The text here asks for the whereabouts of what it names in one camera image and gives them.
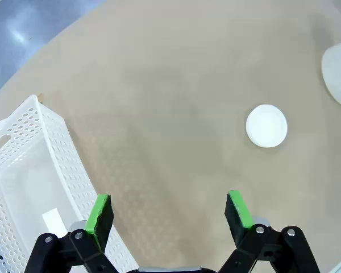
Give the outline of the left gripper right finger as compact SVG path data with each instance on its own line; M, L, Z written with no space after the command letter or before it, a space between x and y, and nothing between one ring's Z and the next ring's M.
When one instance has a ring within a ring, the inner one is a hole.
M269 262L275 272L320 272L303 231L254 223L239 191L228 192L224 215L236 249L219 272L251 272L258 261Z

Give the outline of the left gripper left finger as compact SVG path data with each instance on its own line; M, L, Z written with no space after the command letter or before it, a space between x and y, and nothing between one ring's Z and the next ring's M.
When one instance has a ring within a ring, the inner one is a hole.
M84 266L87 272L115 272L105 255L114 213L109 195L98 195L83 229L61 238L51 233L38 236L25 272L70 272Z

